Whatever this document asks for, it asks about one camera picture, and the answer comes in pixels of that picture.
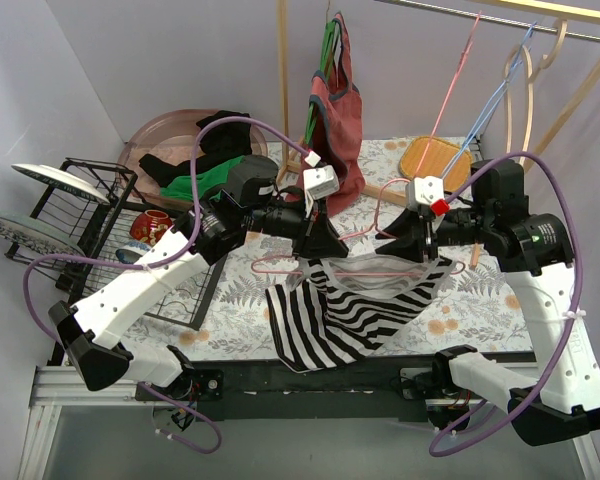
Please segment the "black white striped tank top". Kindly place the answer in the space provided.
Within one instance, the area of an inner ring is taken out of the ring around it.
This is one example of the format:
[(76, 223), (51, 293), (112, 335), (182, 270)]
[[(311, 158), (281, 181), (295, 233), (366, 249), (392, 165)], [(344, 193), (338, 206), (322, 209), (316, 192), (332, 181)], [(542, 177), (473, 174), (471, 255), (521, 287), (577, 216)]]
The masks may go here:
[[(301, 276), (269, 287), (266, 300), (278, 358), (306, 373), (362, 360), (416, 319), (436, 298), (454, 262), (424, 264), (394, 256), (302, 260)], [(336, 276), (353, 272), (404, 272), (415, 277)]]

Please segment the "pink wire hanger front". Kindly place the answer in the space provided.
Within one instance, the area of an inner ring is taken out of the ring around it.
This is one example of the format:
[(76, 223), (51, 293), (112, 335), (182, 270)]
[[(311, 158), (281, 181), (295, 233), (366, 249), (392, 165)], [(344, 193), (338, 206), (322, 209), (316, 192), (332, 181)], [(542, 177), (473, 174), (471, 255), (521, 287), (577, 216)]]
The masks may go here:
[[(368, 233), (369, 231), (371, 231), (372, 229), (375, 229), (377, 227), (377, 217), (379, 215), (379, 209), (380, 209), (380, 203), (382, 201), (388, 201), (388, 200), (383, 200), (382, 197), (384, 196), (384, 193), (386, 192), (385, 190), (392, 184), (396, 184), (396, 183), (409, 183), (411, 182), (411, 180), (407, 179), (407, 178), (394, 178), (389, 180), (386, 184), (384, 184), (378, 193), (378, 199), (377, 199), (377, 205), (375, 207), (375, 217), (374, 217), (374, 222), (372, 223), (372, 225), (367, 229), (367, 230), (363, 230), (361, 233), (352, 233), (352, 234), (347, 234), (345, 235), (343, 238), (352, 238), (352, 237), (356, 237), (356, 236), (361, 236), (361, 235), (365, 235), (366, 233)], [(285, 276), (301, 276), (303, 274), (301, 269), (294, 269), (294, 270), (280, 270), (280, 269), (259, 269), (257, 266), (259, 264), (261, 264), (262, 262), (266, 262), (266, 261), (274, 261), (274, 260), (295, 260), (294, 257), (292, 256), (285, 256), (285, 255), (274, 255), (274, 256), (269, 256), (269, 257), (261, 257), (258, 258), (256, 260), (253, 260), (250, 264), (250, 269), (253, 273), (256, 274), (271, 274), (271, 275), (285, 275)], [(459, 260), (455, 260), (454, 261), (455, 266), (460, 266), (460, 268), (458, 270), (454, 270), (451, 272), (451, 276), (455, 276), (455, 275), (459, 275), (461, 273), (463, 273), (466, 269), (467, 269), (467, 264), (463, 261), (459, 261)], [(345, 277), (345, 276), (353, 276), (353, 277), (376, 277), (376, 278), (382, 278), (382, 277), (415, 277), (416, 273), (411, 271), (411, 270), (407, 270), (404, 272), (392, 272), (392, 271), (384, 271), (384, 272), (349, 272), (349, 273), (337, 273), (336, 276), (339, 277)]]

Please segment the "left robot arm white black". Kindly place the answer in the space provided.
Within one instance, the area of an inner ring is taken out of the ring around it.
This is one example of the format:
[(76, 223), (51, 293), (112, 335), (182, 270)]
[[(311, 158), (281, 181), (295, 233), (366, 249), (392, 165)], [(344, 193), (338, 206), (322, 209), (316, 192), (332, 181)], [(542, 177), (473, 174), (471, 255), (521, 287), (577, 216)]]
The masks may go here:
[(89, 390), (126, 379), (159, 387), (173, 400), (185, 398), (192, 390), (193, 367), (177, 347), (154, 348), (122, 338), (160, 299), (240, 248), (248, 232), (291, 240), (297, 258), (347, 256), (327, 215), (326, 199), (339, 189), (334, 168), (320, 162), (304, 170), (295, 202), (275, 197), (276, 176), (274, 161), (245, 157), (224, 184), (181, 215), (124, 273), (74, 305), (60, 302), (50, 308), (61, 344)]

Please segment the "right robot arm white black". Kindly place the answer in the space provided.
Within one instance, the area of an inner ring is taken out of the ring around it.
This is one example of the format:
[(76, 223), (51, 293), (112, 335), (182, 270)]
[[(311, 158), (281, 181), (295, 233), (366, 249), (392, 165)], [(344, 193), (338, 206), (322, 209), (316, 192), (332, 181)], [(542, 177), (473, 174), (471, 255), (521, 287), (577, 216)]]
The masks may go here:
[(497, 260), (520, 304), (540, 377), (461, 345), (436, 353), (432, 383), (444, 397), (476, 394), (500, 409), (503, 424), (526, 444), (540, 446), (600, 430), (600, 367), (579, 306), (583, 267), (572, 217), (530, 212), (522, 158), (474, 164), (464, 184), (470, 207), (455, 207), (452, 197), (411, 204), (379, 239), (381, 254), (416, 263), (442, 247), (473, 243)]

